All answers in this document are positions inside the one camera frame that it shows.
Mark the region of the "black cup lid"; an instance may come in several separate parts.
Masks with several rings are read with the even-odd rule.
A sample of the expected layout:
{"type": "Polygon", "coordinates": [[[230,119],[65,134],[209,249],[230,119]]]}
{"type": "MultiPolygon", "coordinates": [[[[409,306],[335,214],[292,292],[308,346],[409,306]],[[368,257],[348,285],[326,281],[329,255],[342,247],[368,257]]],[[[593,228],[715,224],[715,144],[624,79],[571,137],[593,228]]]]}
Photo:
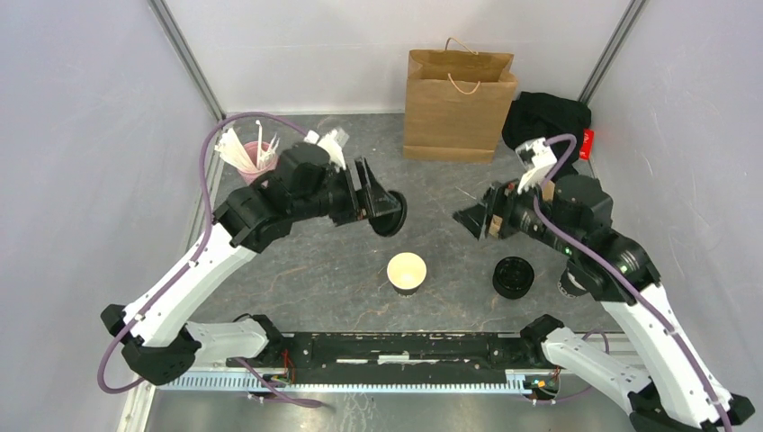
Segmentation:
{"type": "Polygon", "coordinates": [[[373,232],[384,238],[396,235],[402,229],[408,215],[408,203],[405,196],[394,190],[389,191],[389,194],[398,202],[400,209],[369,220],[373,232]]]}

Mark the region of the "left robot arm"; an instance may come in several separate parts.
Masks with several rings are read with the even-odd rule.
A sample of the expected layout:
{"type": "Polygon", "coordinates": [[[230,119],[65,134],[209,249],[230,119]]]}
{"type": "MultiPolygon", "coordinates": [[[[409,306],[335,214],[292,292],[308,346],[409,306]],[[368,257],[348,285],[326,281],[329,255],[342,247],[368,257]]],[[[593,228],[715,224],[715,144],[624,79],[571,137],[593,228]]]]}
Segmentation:
{"type": "Polygon", "coordinates": [[[275,365],[283,343],[270,320],[255,316],[201,324],[192,315],[230,275],[287,237],[298,222],[368,221],[377,235],[391,237],[402,228],[407,209],[403,194],[386,190],[364,158],[349,170],[316,144],[296,144],[274,169],[234,190],[211,214],[196,244],[148,292],[128,305],[107,306],[103,324],[128,367],[155,385],[196,365],[233,358],[275,365]]]}

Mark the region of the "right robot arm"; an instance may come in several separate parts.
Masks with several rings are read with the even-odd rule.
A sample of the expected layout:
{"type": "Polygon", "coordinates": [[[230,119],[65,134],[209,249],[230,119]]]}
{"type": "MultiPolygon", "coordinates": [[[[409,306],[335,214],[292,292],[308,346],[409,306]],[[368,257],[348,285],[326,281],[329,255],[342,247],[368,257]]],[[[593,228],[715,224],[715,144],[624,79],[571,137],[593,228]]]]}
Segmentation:
{"type": "Polygon", "coordinates": [[[559,281],[571,296],[589,295],[617,322],[643,368],[635,371],[592,347],[550,315],[521,332],[519,353],[532,367],[570,371],[615,402],[638,431],[732,430],[755,412],[725,389],[690,343],[646,250],[612,226],[614,202],[595,178],[567,175],[544,202],[517,181],[493,184],[453,217],[474,237],[523,233],[563,254],[559,281]]]}

